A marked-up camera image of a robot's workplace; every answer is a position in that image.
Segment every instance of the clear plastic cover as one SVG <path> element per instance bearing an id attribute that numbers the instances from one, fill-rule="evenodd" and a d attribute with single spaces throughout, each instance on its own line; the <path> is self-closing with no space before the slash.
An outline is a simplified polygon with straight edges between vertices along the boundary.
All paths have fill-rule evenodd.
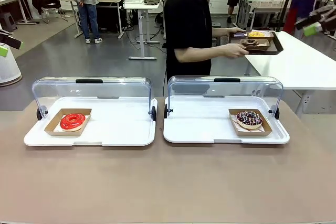
<path id="1" fill-rule="evenodd" d="M 180 102 L 179 98 L 191 101 L 203 97 L 225 98 L 223 102 L 239 106 L 263 106 L 274 116 L 283 90 L 281 82 L 273 77 L 172 77 L 168 83 L 167 112 L 168 115 L 174 114 L 174 103 Z M 211 106 L 213 99 L 208 99 L 209 103 L 204 100 L 202 104 Z M 197 113 L 198 109 L 188 110 L 188 114 Z"/>
<path id="2" fill-rule="evenodd" d="M 79 99 L 130 99 L 148 103 L 152 113 L 152 83 L 147 78 L 136 77 L 45 77 L 33 84 L 33 94 L 40 113 L 46 117 L 50 107 L 62 98 Z"/>

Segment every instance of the sneaker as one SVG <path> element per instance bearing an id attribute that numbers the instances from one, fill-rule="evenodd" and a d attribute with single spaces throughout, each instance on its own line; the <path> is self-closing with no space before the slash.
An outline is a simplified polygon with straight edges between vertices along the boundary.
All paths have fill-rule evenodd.
<path id="1" fill-rule="evenodd" d="M 99 43 L 101 43 L 102 41 L 103 41 L 102 38 L 94 39 L 94 43 L 96 43 L 96 44 L 99 44 Z"/>

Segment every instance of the black tray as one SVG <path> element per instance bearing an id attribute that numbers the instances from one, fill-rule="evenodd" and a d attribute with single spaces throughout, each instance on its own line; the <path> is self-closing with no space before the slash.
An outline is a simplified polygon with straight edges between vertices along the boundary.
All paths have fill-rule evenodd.
<path id="1" fill-rule="evenodd" d="M 277 55 L 280 52 L 283 51 L 283 47 L 277 37 L 277 34 L 273 31 L 271 31 L 273 34 L 274 38 L 270 42 L 270 47 L 263 51 L 263 50 L 252 50 L 249 52 L 250 55 Z M 229 36 L 229 43 L 237 43 L 240 44 L 241 39 L 245 39 L 247 37 L 233 37 L 233 34 L 230 34 Z"/>

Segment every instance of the short sleeve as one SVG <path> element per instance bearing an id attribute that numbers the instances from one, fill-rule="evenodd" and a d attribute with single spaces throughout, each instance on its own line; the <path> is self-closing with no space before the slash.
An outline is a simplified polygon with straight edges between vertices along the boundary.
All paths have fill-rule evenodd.
<path id="1" fill-rule="evenodd" d="M 167 47 L 185 49 L 193 45 L 193 21 L 188 3 L 183 0 L 167 1 L 164 7 Z"/>

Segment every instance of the jeans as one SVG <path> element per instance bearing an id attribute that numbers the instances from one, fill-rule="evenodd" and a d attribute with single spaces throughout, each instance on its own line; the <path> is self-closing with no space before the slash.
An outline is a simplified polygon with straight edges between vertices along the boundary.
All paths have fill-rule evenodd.
<path id="1" fill-rule="evenodd" d="M 97 10 L 95 5 L 84 4 L 83 7 L 78 5 L 78 12 L 80 17 L 80 23 L 85 39 L 90 39 L 88 16 L 91 23 L 92 33 L 95 39 L 99 39 L 98 24 L 97 24 Z"/>

